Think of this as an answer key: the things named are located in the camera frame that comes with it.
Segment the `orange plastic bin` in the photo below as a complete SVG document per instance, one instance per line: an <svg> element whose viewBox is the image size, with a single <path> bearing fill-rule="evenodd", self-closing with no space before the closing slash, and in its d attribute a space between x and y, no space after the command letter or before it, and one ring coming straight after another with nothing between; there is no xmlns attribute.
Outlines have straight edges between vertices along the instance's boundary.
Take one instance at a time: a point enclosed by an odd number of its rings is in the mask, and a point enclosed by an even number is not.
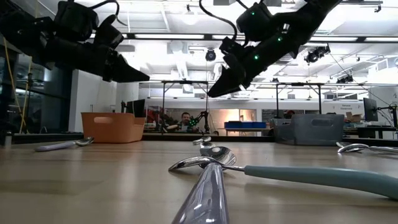
<svg viewBox="0 0 398 224"><path fill-rule="evenodd" d="M94 137L95 143L129 143L140 141L145 118L131 113L82 113L85 138Z"/></svg>

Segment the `man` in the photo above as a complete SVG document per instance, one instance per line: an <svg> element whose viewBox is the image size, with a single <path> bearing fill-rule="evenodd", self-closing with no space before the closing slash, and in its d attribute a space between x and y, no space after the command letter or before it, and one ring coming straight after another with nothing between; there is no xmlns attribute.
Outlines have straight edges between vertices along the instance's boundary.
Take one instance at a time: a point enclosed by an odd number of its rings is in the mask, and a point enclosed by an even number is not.
<svg viewBox="0 0 398 224"><path fill-rule="evenodd" d="M199 131L199 129L197 127L189 126L190 120L191 120L191 115L188 112L184 112L181 114L181 122L179 124L181 132L196 133Z"/></svg>

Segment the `computer monitor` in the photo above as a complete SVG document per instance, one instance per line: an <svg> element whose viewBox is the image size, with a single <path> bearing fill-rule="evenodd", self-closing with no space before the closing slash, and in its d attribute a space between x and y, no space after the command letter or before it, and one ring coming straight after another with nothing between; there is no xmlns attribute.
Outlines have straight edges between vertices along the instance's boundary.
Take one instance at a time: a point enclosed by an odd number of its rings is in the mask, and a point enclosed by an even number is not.
<svg viewBox="0 0 398 224"><path fill-rule="evenodd" d="M128 101L126 113L132 113L136 118L145 118L145 100Z"/></svg>
<svg viewBox="0 0 398 224"><path fill-rule="evenodd" d="M379 121L376 100L363 98L363 106L365 110L365 121Z"/></svg>

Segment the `gray plastic bin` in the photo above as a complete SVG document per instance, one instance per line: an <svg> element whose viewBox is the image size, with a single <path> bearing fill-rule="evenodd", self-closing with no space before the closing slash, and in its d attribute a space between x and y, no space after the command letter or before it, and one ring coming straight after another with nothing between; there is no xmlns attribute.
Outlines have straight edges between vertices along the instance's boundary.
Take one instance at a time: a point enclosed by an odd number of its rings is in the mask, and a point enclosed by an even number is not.
<svg viewBox="0 0 398 224"><path fill-rule="evenodd" d="M295 114L290 124L276 124L277 143L299 146L335 146L343 139L344 115Z"/></svg>

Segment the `desk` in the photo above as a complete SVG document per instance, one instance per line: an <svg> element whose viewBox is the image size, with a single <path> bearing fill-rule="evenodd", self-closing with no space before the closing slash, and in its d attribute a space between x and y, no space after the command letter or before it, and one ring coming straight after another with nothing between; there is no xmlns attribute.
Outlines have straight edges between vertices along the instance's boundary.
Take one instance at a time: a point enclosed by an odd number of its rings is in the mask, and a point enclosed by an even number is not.
<svg viewBox="0 0 398 224"><path fill-rule="evenodd" d="M230 131L259 132L259 131L270 130L270 128L217 128L217 130L225 130L226 135L228 136L228 132Z"/></svg>
<svg viewBox="0 0 398 224"><path fill-rule="evenodd" d="M202 169L170 173L197 156L192 142L92 144L34 153L39 144L0 148L0 223L171 223ZM237 166L325 166L398 177L397 158L339 156L337 147L222 143ZM228 170L224 184L230 224L397 223L398 202L366 192L279 180Z"/></svg>
<svg viewBox="0 0 398 224"><path fill-rule="evenodd" d="M374 133L377 131L379 133L379 139L383 139L383 131L397 131L397 129L393 127L365 127L357 128L357 130L360 138L376 138Z"/></svg>

